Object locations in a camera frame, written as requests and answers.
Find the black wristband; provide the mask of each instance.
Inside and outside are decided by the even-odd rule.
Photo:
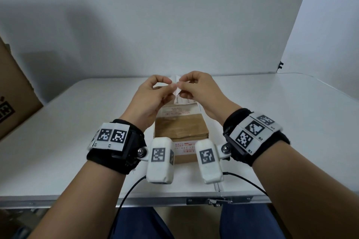
[[[236,126],[241,123],[244,119],[246,119],[252,112],[246,108],[242,108],[236,110],[232,113],[223,124],[223,135],[227,140],[227,145],[231,148],[231,157],[243,163],[252,166],[254,161],[268,148],[274,145],[278,141],[284,141],[290,145],[289,139],[280,131],[277,131],[272,134],[253,154],[250,155],[247,151],[242,149],[234,140],[232,140],[229,136],[232,131],[236,128]]]
[[[86,158],[121,174],[128,175],[140,162],[137,159],[137,149],[146,146],[145,135],[139,128],[125,120],[115,119],[112,123],[130,126],[123,151],[92,148]]]

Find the person's leg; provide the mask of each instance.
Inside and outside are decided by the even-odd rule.
[[[123,208],[112,239],[174,239],[152,207]]]
[[[276,219],[266,204],[225,204],[219,233],[221,239],[285,239]]]

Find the screw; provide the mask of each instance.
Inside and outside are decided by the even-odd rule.
[[[229,154],[229,153],[231,153],[231,149],[230,149],[229,146],[227,146],[227,145],[223,145],[222,148],[221,148],[221,151],[222,151],[224,154]]]
[[[139,149],[137,150],[137,156],[138,156],[139,158],[143,158],[144,156],[146,156],[146,154],[147,154],[147,151],[146,151],[146,149],[144,149],[144,148],[139,148]]]

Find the person's left arm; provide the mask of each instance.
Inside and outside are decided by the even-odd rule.
[[[157,82],[168,86],[153,87]],[[174,99],[177,86],[153,75],[135,93],[120,117],[142,132],[150,127],[159,109]],[[34,238],[106,238],[115,216],[115,206],[126,175],[87,161],[56,203],[30,234]]]

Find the small brown cardboard box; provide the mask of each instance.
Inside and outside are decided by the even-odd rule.
[[[42,107],[0,38],[0,140]]]
[[[154,137],[169,137],[175,144],[174,163],[197,161],[195,143],[209,131],[197,104],[164,106],[155,121]]]

